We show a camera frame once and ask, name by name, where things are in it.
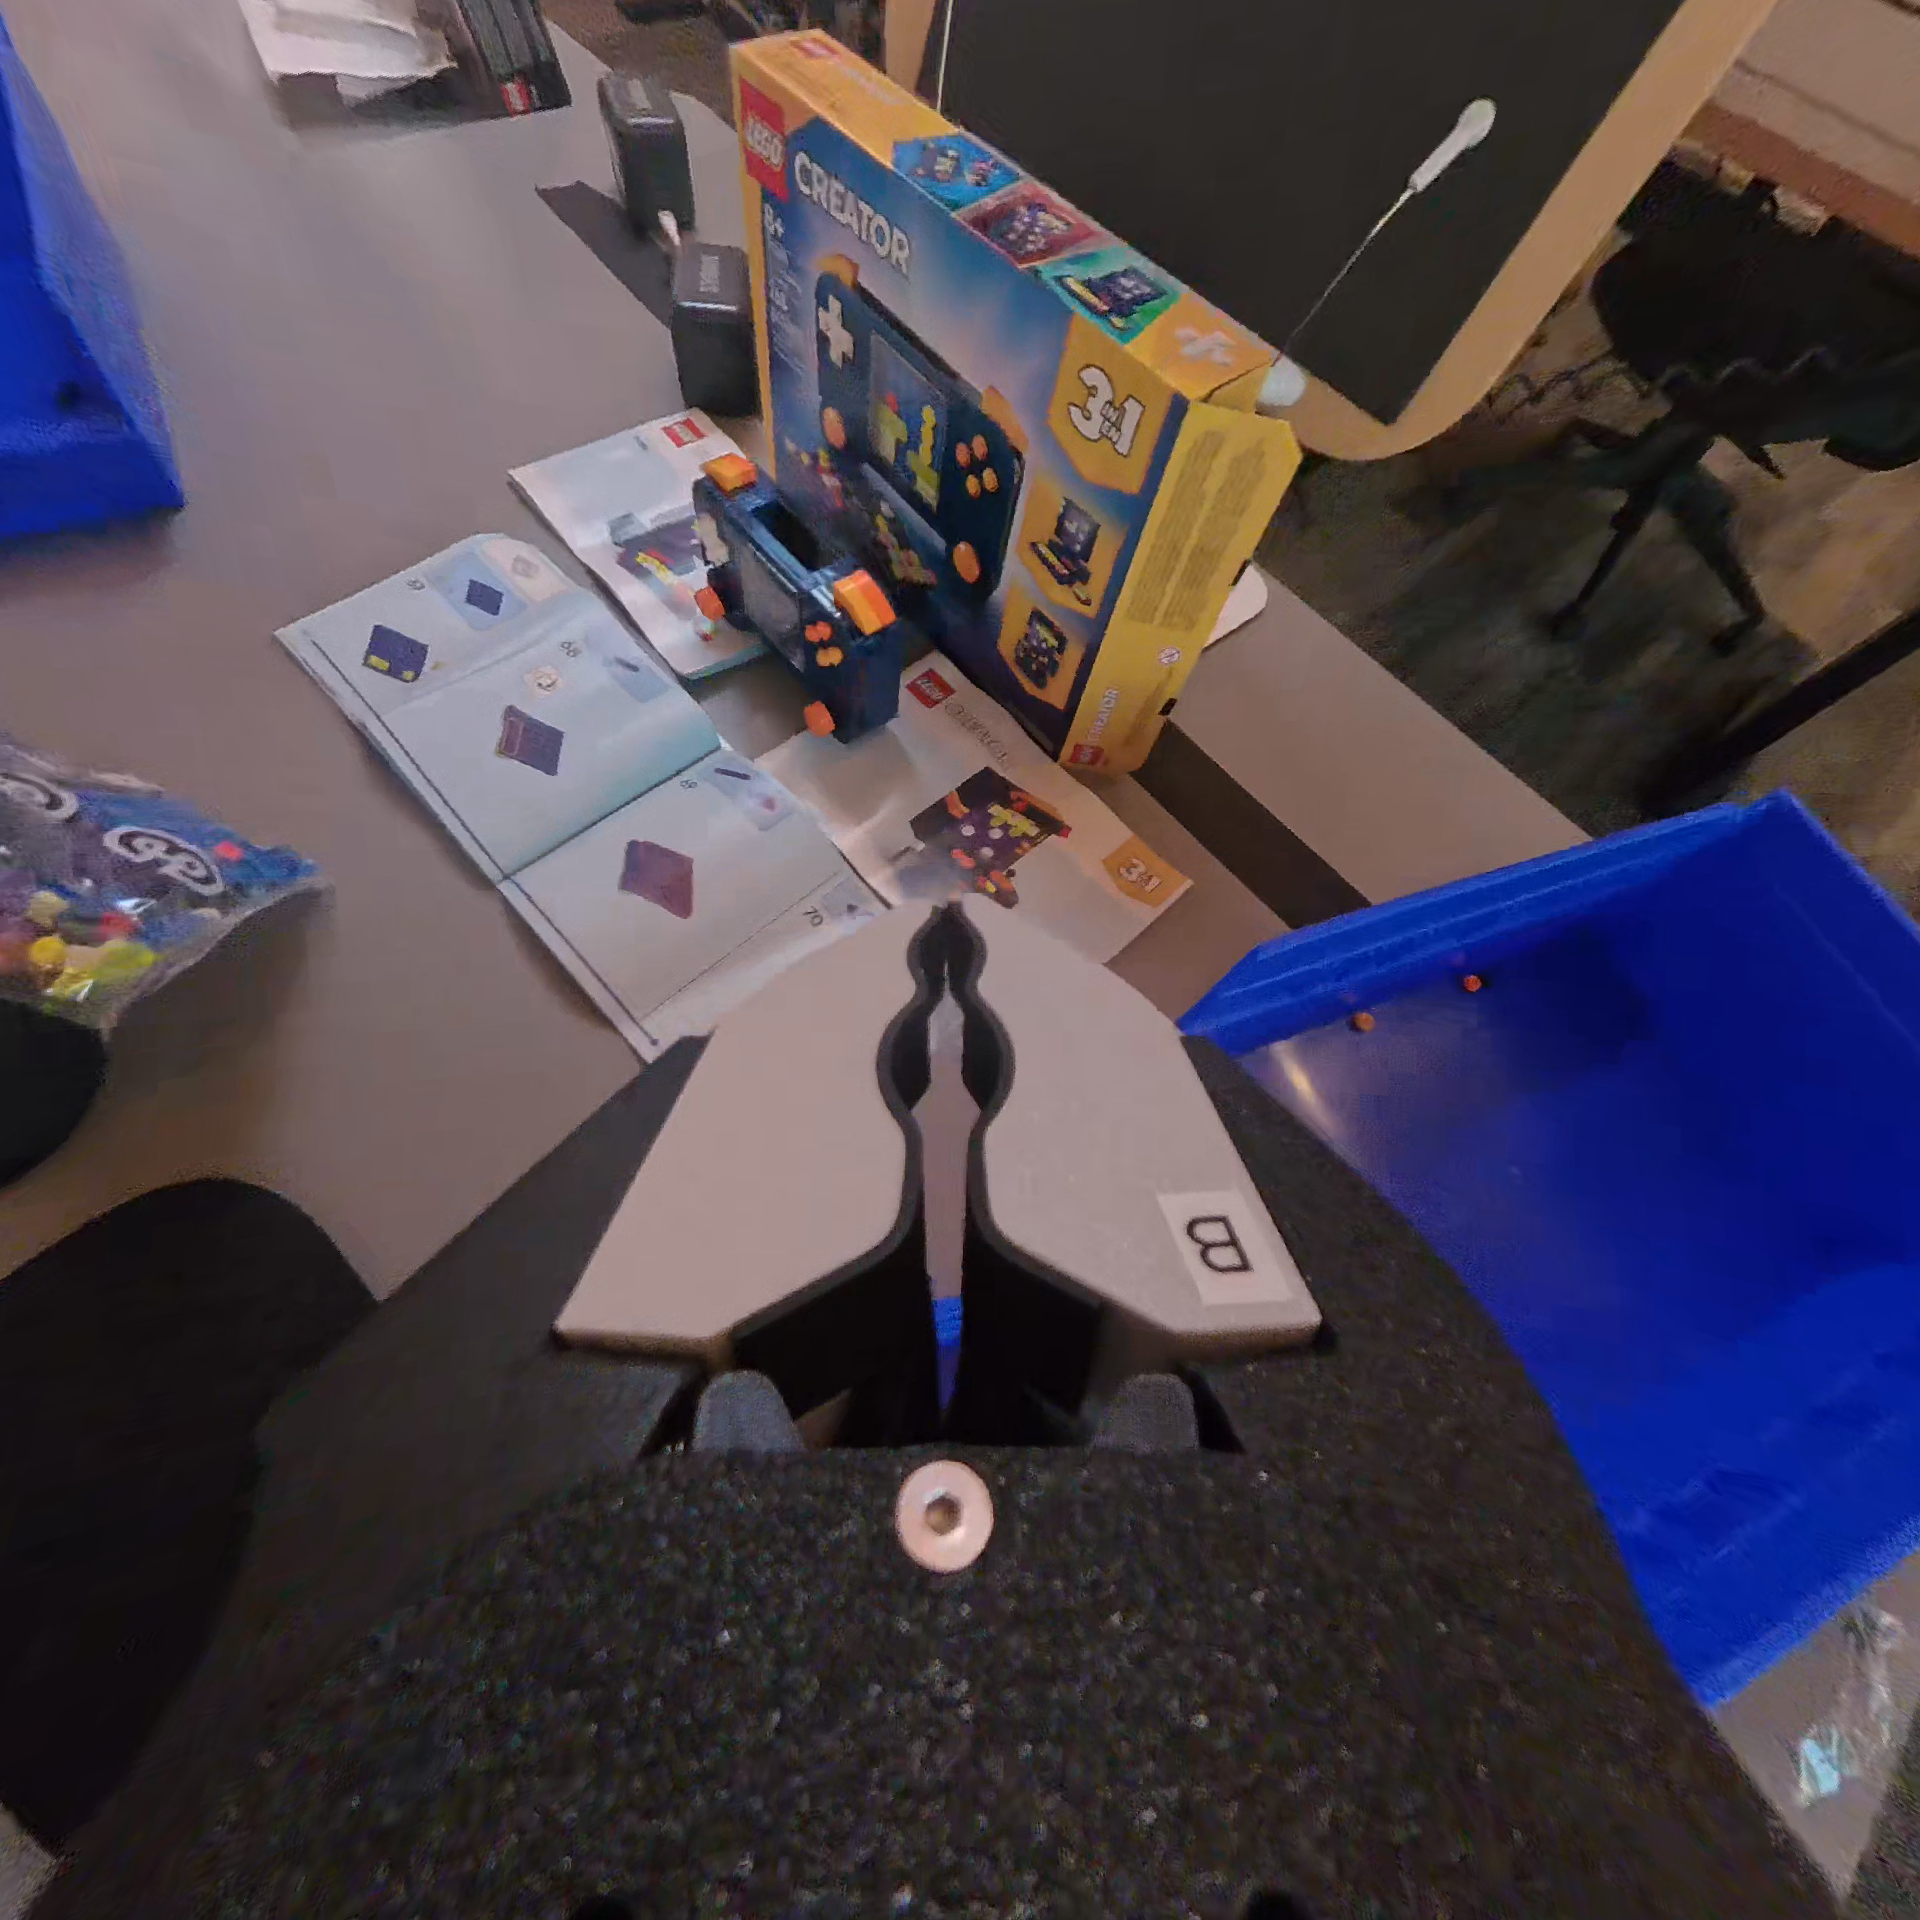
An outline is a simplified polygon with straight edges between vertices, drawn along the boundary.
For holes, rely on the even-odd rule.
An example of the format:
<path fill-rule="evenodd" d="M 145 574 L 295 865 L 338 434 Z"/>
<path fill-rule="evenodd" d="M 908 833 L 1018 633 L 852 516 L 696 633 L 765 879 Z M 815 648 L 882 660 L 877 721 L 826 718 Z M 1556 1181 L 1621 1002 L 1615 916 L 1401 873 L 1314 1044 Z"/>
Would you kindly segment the rainbow cover instruction booklet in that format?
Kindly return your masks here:
<path fill-rule="evenodd" d="M 709 559 L 691 484 L 709 461 L 736 452 L 715 421 L 685 409 L 509 472 L 514 490 L 684 684 L 763 655 L 752 631 L 700 601 Z"/>

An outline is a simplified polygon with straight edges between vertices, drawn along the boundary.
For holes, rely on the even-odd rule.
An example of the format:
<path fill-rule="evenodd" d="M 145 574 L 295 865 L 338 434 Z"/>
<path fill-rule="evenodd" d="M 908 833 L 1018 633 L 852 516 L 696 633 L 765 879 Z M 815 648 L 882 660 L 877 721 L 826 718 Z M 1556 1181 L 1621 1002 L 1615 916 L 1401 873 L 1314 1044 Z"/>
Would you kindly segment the clear plastic wrapper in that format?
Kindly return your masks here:
<path fill-rule="evenodd" d="M 1840 1680 L 1819 1718 L 1793 1751 L 1794 1800 L 1802 1807 L 1834 1799 L 1868 1776 L 1892 1746 L 1892 1654 L 1905 1641 L 1898 1616 L 1863 1600 L 1840 1618 Z"/>

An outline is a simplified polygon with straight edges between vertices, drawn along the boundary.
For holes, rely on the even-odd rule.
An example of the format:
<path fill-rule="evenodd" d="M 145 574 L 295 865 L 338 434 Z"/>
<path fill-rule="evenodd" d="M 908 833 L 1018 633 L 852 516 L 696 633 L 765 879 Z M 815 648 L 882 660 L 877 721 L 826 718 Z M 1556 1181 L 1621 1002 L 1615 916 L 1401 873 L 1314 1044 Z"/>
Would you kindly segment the yellow toy brick set box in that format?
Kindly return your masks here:
<path fill-rule="evenodd" d="M 1133 773 L 1301 465 L 1277 351 L 827 32 L 729 68 L 778 489 L 1061 765 Z"/>

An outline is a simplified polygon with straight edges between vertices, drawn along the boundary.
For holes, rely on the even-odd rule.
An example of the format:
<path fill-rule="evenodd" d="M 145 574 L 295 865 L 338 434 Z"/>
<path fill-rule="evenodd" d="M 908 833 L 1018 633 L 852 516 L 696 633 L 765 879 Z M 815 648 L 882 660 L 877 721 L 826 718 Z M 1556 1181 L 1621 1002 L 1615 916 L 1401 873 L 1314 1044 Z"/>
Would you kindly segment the black panel with wooden rim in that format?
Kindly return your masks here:
<path fill-rule="evenodd" d="M 1304 442 L 1451 429 L 1770 2 L 888 4 L 885 68 L 1306 369 Z"/>

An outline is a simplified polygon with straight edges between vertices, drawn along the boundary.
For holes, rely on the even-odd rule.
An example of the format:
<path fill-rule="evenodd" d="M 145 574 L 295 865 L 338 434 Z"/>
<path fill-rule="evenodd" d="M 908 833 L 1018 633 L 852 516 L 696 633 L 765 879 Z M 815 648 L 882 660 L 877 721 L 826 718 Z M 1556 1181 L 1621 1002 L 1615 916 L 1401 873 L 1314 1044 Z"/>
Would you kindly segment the blue toy brick game console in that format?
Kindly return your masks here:
<path fill-rule="evenodd" d="M 906 624 L 857 552 L 740 452 L 700 468 L 691 504 L 706 559 L 698 610 L 755 633 L 796 674 L 808 730 L 851 745 L 891 724 Z"/>

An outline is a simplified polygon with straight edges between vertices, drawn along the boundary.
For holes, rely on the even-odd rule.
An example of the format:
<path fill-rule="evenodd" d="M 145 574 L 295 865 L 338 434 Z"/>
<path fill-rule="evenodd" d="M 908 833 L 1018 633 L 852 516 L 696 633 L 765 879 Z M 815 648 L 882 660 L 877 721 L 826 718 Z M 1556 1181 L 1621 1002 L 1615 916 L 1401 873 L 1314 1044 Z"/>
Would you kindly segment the black box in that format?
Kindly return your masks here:
<path fill-rule="evenodd" d="M 447 41 L 460 101 L 485 118 L 572 106 L 557 42 L 539 2 L 417 2 L 417 20 Z"/>

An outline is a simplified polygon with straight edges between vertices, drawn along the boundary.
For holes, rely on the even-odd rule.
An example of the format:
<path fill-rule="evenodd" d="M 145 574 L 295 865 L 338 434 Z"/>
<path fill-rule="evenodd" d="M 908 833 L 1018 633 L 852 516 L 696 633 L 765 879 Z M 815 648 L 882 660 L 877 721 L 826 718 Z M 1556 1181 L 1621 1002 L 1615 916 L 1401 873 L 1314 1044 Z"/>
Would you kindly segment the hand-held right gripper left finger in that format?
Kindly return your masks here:
<path fill-rule="evenodd" d="M 691 1052 L 561 1309 L 561 1342 L 752 1370 L 799 1416 L 843 1401 L 852 1444 L 937 1430 L 914 1108 L 947 935 L 945 906 L 869 920 Z"/>

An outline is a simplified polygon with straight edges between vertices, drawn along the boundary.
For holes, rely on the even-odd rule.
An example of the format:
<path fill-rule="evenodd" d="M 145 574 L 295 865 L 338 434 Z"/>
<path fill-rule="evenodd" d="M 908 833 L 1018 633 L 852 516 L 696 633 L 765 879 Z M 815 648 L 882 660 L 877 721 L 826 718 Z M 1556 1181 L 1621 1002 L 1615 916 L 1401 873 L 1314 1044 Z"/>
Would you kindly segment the brick instruction booklet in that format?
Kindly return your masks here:
<path fill-rule="evenodd" d="M 277 642 L 644 1062 L 885 910 L 536 544 L 474 534 Z"/>

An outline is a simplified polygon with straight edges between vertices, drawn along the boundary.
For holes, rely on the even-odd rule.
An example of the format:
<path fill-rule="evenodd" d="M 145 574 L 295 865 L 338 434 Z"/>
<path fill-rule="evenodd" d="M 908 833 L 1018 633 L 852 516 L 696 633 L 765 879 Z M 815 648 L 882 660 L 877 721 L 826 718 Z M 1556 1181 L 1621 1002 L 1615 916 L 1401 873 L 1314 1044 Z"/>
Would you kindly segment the clear bag of toy bricks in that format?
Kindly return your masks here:
<path fill-rule="evenodd" d="M 95 1033 L 323 873 L 165 788 L 2 738 L 2 1002 Z"/>

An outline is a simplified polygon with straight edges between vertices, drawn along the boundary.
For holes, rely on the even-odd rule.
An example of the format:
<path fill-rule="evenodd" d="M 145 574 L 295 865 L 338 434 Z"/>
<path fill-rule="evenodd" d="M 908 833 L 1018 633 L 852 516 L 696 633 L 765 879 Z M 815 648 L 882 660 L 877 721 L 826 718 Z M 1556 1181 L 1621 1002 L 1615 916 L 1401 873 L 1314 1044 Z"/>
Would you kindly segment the white papers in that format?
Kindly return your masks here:
<path fill-rule="evenodd" d="M 419 2 L 240 2 L 237 12 L 274 81 L 324 80 L 365 101 L 458 65 Z"/>

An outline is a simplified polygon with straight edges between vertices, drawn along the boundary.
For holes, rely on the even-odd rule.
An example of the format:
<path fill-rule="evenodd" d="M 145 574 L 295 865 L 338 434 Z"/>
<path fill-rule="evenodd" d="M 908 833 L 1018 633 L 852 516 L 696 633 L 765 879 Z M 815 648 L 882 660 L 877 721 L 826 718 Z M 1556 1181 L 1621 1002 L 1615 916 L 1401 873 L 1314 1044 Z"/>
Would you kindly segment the large blue plastic bin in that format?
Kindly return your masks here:
<path fill-rule="evenodd" d="M 1703 1705 L 1916 1554 L 1916 924 L 1802 799 L 1292 930 L 1179 1026 L 1496 1316 Z"/>
<path fill-rule="evenodd" d="M 128 265 L 2 33 L 2 542 L 186 504 Z"/>

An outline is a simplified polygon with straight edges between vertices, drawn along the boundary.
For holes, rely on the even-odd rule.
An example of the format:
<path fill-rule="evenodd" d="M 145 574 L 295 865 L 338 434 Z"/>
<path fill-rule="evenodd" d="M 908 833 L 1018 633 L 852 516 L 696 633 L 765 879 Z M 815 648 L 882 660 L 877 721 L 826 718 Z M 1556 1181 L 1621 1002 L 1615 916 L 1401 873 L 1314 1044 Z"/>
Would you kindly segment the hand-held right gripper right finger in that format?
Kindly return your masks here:
<path fill-rule="evenodd" d="M 1087 1444 L 1141 1375 L 1307 1349 L 1325 1316 L 1148 997 L 985 904 L 945 911 L 962 1016 L 962 1330 L 947 1426 Z"/>

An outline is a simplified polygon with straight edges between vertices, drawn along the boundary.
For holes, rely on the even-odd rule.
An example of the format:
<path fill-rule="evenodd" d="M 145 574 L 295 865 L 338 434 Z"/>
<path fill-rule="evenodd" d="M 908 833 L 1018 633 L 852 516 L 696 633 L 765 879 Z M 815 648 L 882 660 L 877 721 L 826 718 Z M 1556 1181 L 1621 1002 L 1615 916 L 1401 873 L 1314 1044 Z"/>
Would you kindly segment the arcade cover instruction booklet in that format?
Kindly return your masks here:
<path fill-rule="evenodd" d="M 1101 965 L 1192 890 L 937 652 L 904 671 L 885 727 L 852 745 L 799 734 L 762 765 L 890 904 L 994 904 Z"/>

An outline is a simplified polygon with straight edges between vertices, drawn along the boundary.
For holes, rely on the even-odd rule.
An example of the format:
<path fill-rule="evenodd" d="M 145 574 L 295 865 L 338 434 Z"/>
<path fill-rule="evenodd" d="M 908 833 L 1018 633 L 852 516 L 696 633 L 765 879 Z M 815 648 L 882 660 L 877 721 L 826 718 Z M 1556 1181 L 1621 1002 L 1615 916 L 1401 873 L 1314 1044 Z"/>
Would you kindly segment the black office chair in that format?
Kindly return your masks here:
<path fill-rule="evenodd" d="M 1593 599 L 1664 513 L 1736 606 L 1720 654 L 1767 624 L 1737 552 L 1736 501 L 1715 446 L 1779 472 L 1777 447 L 1819 446 L 1863 472 L 1917 456 L 1917 265 L 1845 220 L 1803 231 L 1765 183 L 1723 194 L 1667 164 L 1641 220 L 1595 271 L 1591 302 L 1617 360 L 1663 405 L 1637 434 L 1584 423 L 1567 478 L 1621 502 L 1610 544 L 1552 633 L 1579 633 Z"/>

